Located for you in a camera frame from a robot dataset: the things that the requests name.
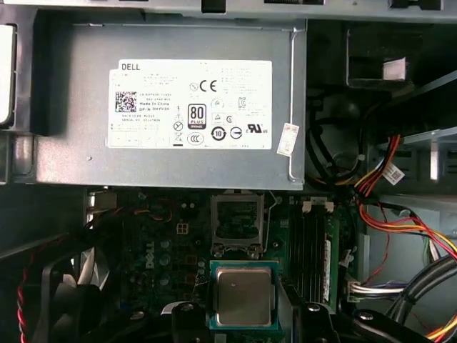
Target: circuit board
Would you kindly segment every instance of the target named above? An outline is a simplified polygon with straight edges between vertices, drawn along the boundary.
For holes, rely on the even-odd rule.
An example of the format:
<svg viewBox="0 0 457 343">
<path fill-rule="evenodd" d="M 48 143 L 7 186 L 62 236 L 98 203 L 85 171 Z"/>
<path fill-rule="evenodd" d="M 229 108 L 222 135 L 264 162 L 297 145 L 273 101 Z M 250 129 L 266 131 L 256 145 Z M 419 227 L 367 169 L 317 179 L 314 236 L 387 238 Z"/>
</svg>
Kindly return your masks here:
<svg viewBox="0 0 457 343">
<path fill-rule="evenodd" d="M 229 251 L 219 258 L 211 253 L 211 197 L 221 191 L 139 189 L 134 192 L 117 189 L 116 193 L 118 206 L 138 212 L 124 222 L 121 303 L 125 309 L 159 315 L 164 306 L 172 302 L 204 302 L 197 289 L 208 283 L 211 260 L 249 260 L 243 251 Z M 291 207 L 301 208 L 300 203 L 305 198 L 287 194 L 275 194 L 275 197 L 277 203 L 272 207 L 275 199 L 265 193 L 265 251 L 260 260 L 277 261 L 280 277 L 287 278 L 293 244 L 290 237 Z M 258 235 L 255 217 L 254 204 L 222 204 L 216 233 L 228 239 L 252 238 Z M 347 211 L 337 207 L 323 223 L 326 238 L 323 294 L 325 302 L 335 309 L 340 243 L 347 240 L 352 221 Z M 237 337 L 232 332 L 229 341 L 246 342 L 246 339 Z"/>
</svg>

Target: white label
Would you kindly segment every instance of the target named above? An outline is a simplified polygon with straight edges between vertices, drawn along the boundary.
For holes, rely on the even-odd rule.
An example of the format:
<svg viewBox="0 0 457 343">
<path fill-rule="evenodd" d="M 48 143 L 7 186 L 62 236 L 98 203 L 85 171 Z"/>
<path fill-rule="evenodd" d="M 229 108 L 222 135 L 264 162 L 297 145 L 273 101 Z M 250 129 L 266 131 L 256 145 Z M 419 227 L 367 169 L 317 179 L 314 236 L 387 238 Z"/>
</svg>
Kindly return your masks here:
<svg viewBox="0 0 457 343">
<path fill-rule="evenodd" d="M 121 60 L 106 145 L 271 149 L 271 71 L 270 61 Z"/>
<path fill-rule="evenodd" d="M 284 156 L 291 156 L 295 141 L 297 140 L 299 126 L 285 123 L 281 139 L 279 140 L 277 153 Z"/>
<path fill-rule="evenodd" d="M 326 239 L 325 251 L 323 256 L 323 300 L 330 301 L 330 261 L 331 261 L 331 242 Z"/>
<path fill-rule="evenodd" d="M 11 115 L 14 44 L 14 27 L 0 25 L 0 124 L 4 124 Z"/>
<path fill-rule="evenodd" d="M 406 57 L 383 64 L 383 80 L 404 81 L 406 79 Z"/>
<path fill-rule="evenodd" d="M 383 171 L 383 177 L 387 179 L 392 185 L 396 185 L 405 176 L 395 164 L 389 163 Z"/>
</svg>

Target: red wire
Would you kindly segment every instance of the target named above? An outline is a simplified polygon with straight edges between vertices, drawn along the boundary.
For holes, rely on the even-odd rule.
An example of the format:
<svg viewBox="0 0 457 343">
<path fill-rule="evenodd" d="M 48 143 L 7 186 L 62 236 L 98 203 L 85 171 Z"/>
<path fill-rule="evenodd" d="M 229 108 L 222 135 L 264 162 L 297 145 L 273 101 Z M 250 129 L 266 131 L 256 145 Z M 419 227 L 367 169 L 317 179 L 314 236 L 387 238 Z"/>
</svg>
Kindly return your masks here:
<svg viewBox="0 0 457 343">
<path fill-rule="evenodd" d="M 379 205 L 379 208 L 381 209 L 381 213 L 383 214 L 384 221 L 388 222 L 384 208 L 381 206 L 380 203 L 378 203 L 378 205 Z M 384 264 L 386 263 L 386 261 L 388 259 L 388 246 L 391 243 L 391 235 L 388 232 L 386 232 L 386 234 L 387 234 L 387 241 L 386 241 L 386 248 L 384 249 L 384 258 L 381 261 L 381 264 L 379 264 L 379 267 L 376 268 L 376 270 L 373 273 L 371 273 L 371 275 L 362 283 L 362 285 L 368 284 L 368 282 L 370 280 L 372 280 L 376 275 L 378 275 L 379 272 L 384 268 Z"/>
<path fill-rule="evenodd" d="M 371 275 L 362 283 L 362 286 L 365 284 L 368 284 L 368 282 L 371 281 L 376 275 L 378 275 L 379 272 L 384 268 L 384 265 L 388 259 L 388 246 L 391 243 L 391 235 L 388 232 L 386 232 L 386 233 L 387 233 L 387 241 L 386 241 L 386 248 L 384 250 L 384 258 L 383 258 L 381 264 L 379 264 L 379 267 L 376 268 L 376 270 L 373 273 L 371 273 Z"/>
</svg>

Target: screw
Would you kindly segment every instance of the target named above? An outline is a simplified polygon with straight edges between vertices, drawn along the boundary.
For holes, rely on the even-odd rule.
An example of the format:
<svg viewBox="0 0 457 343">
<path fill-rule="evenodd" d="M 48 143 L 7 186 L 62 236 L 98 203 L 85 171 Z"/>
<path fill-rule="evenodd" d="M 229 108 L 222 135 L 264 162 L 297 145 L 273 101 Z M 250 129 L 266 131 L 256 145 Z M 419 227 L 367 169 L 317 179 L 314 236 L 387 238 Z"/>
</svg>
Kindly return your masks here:
<svg viewBox="0 0 457 343">
<path fill-rule="evenodd" d="M 133 313 L 130 316 L 130 320 L 138 320 L 138 319 L 141 319 L 143 317 L 144 317 L 144 312 L 143 311 L 138 311 L 138 312 Z"/>
<path fill-rule="evenodd" d="M 373 320 L 374 317 L 371 313 L 368 313 L 368 312 L 360 312 L 358 314 L 359 318 L 362 319 L 362 320 Z"/>
<path fill-rule="evenodd" d="M 309 304 L 308 305 L 308 309 L 311 311 L 311 312 L 318 312 L 321 310 L 321 307 L 317 304 Z"/>
<path fill-rule="evenodd" d="M 182 306 L 181 311 L 187 312 L 187 311 L 192 310 L 193 308 L 194 308 L 194 306 L 192 304 L 185 304 Z"/>
</svg>

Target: barcode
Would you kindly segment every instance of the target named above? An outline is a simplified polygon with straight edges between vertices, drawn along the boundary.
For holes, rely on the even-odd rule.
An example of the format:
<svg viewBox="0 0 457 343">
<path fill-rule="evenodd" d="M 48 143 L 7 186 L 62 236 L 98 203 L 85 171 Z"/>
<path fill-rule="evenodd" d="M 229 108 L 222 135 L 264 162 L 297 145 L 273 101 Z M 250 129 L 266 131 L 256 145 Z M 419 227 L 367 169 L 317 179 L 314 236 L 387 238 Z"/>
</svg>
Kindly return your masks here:
<svg viewBox="0 0 457 343">
<path fill-rule="evenodd" d="M 117 91 L 116 92 L 116 112 L 131 113 L 136 112 L 136 92 Z"/>
</svg>

